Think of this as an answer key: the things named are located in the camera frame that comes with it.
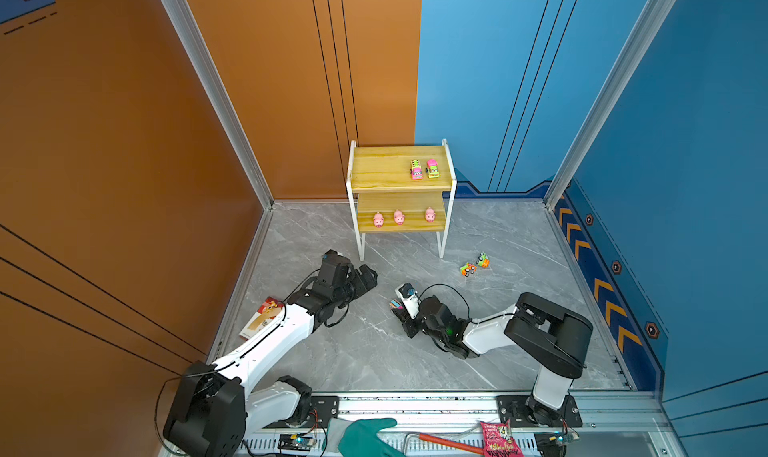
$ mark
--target shelf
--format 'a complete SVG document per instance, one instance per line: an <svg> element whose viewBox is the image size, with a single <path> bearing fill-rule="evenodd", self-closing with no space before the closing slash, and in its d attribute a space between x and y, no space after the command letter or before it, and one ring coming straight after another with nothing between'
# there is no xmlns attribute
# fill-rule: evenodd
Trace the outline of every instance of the shelf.
<svg viewBox="0 0 768 457"><path fill-rule="evenodd" d="M427 222L424 212L427 207L435 210L434 222ZM400 210L406 216L402 225L395 223L392 214ZM384 226L373 226L373 216L381 212ZM442 201L442 191L398 192L398 193L360 193L357 199L357 225L360 233L374 232L442 232L446 229L446 207Z"/></svg>
<svg viewBox="0 0 768 457"><path fill-rule="evenodd" d="M426 165L430 159L437 161L437 168L440 172L440 176L437 178L430 179L427 177ZM423 179L411 179L411 160L419 160L422 164ZM452 188L451 169L448 165L448 155L444 146L357 147L352 158L350 181L352 193L391 190L449 192Z"/></svg>

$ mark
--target toy vehicle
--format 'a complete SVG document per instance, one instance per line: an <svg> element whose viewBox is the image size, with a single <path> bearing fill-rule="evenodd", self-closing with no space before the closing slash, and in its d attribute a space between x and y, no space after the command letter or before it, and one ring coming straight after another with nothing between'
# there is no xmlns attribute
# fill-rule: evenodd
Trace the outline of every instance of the toy vehicle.
<svg viewBox="0 0 768 457"><path fill-rule="evenodd" d="M411 160L411 179L421 180L422 176L422 164L418 160Z"/></svg>
<svg viewBox="0 0 768 457"><path fill-rule="evenodd" d="M437 170L437 161L435 159L427 161L427 176L431 179L440 176L440 173Z"/></svg>
<svg viewBox="0 0 768 457"><path fill-rule="evenodd" d="M487 269L490 264L491 264L491 261L488 260L488 256L485 255L485 252L481 253L480 257L478 257L478 261L477 261L478 267L482 267L483 269Z"/></svg>
<svg viewBox="0 0 768 457"><path fill-rule="evenodd" d="M466 262L464 264L464 267L461 268L462 275L464 277L468 277L470 273L475 273L475 270L477 270L477 266L475 266L474 263Z"/></svg>

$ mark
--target bottom shelf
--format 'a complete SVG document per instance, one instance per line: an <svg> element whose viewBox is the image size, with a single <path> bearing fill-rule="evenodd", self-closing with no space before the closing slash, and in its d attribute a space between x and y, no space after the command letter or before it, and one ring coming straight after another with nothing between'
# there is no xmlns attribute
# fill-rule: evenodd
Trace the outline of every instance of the bottom shelf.
<svg viewBox="0 0 768 457"><path fill-rule="evenodd" d="M427 207L435 210L434 222L427 222L424 218ZM395 210L406 216L402 225L395 223L392 216ZM377 212L384 216L384 226L379 228L373 225L373 216ZM446 206L442 201L442 192L360 193L357 198L357 226L360 233L442 232L446 229Z"/></svg>

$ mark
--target teal rubber glove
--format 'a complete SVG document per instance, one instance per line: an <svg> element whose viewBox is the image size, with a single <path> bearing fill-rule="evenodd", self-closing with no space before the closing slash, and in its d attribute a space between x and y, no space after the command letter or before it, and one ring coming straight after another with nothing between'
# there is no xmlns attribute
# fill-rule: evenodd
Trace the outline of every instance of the teal rubber glove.
<svg viewBox="0 0 768 457"><path fill-rule="evenodd" d="M381 429L395 425L397 421L394 419L358 420L346 428L339 442L339 452L344 457L406 457L376 435Z"/></svg>

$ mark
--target red handle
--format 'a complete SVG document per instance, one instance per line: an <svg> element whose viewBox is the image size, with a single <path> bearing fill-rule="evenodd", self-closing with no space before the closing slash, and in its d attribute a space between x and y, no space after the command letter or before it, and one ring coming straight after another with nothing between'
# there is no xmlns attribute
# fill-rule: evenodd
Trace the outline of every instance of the red handle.
<svg viewBox="0 0 768 457"><path fill-rule="evenodd" d="M418 434L418 438L420 440L425 440L427 442L445 445L446 447L453 447L454 449L465 450L467 452L484 455L483 449L480 449L479 447L472 447L471 445L453 442L452 440L440 439L439 437L435 437L434 435Z"/></svg>

